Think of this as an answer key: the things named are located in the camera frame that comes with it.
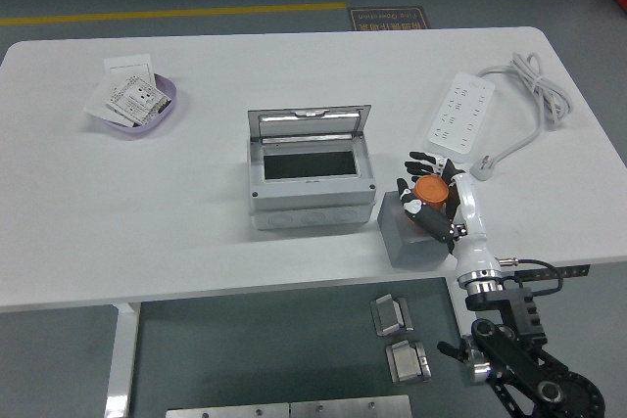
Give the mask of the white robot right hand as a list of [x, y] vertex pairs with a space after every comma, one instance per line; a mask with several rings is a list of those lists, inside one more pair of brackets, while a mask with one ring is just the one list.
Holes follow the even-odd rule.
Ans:
[[413, 182], [426, 176], [440, 178], [449, 190], [441, 211], [417, 196], [403, 178], [397, 180], [398, 196], [408, 219], [435, 240], [444, 243], [456, 259], [456, 278], [461, 288], [476, 289], [480, 283], [497, 288], [501, 266], [490, 253], [486, 229], [474, 191], [473, 178], [443, 156], [411, 152], [405, 167]]

